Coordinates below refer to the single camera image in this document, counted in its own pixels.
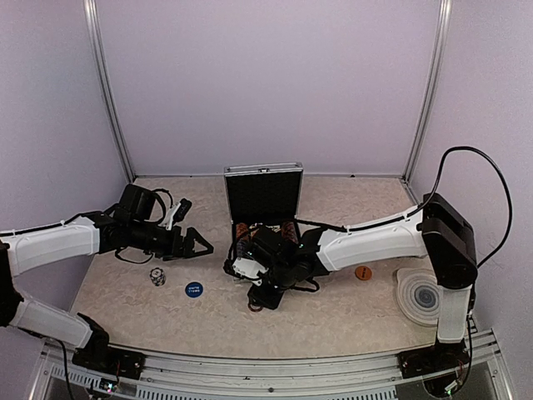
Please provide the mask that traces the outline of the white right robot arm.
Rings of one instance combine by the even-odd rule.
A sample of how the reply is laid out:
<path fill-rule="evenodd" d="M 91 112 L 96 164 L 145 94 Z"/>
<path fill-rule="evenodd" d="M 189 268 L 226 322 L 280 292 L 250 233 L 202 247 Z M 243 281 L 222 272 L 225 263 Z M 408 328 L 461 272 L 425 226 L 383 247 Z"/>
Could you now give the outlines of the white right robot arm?
<path fill-rule="evenodd" d="M 298 242 L 260 225 L 244 257 L 229 254 L 224 271 L 252 283 L 253 306 L 274 310 L 284 292 L 301 282 L 368 262 L 418 257 L 430 259 L 440 295 L 437 343 L 427 349 L 426 363 L 442 370 L 458 356 L 478 267 L 472 226 L 437 193 L 426 194 L 418 207 L 366 224 L 318 226 Z"/>

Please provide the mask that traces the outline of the aluminium poker chip case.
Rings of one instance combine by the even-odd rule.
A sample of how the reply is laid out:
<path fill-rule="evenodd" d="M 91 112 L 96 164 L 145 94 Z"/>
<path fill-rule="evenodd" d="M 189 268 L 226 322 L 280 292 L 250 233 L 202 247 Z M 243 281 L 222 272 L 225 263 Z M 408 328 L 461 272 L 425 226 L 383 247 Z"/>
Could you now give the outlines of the aluminium poker chip case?
<path fill-rule="evenodd" d="M 285 221 L 294 222 L 296 237 L 300 229 L 295 223 L 299 206 L 303 166 L 300 162 L 280 162 L 224 168 L 227 201 L 232 221 L 231 254 L 241 236 L 236 236 L 236 225 L 263 224 L 281 227 Z"/>

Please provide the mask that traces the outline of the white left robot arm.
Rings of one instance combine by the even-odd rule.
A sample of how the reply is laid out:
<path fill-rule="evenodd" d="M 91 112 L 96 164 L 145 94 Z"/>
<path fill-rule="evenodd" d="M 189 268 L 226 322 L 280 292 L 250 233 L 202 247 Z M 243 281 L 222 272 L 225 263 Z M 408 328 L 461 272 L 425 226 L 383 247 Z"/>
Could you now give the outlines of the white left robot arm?
<path fill-rule="evenodd" d="M 193 227 L 179 223 L 191 201 L 165 203 L 162 188 L 135 184 L 124 188 L 118 203 L 105 211 L 83 212 L 52 225 L 1 234 L 1 325 L 14 327 L 81 348 L 84 357 L 101 371 L 116 363 L 108 335 L 88 317 L 75 316 L 19 292 L 14 278 L 34 268 L 78 256 L 92 256 L 127 248 L 162 261 L 210 255 L 214 247 Z"/>

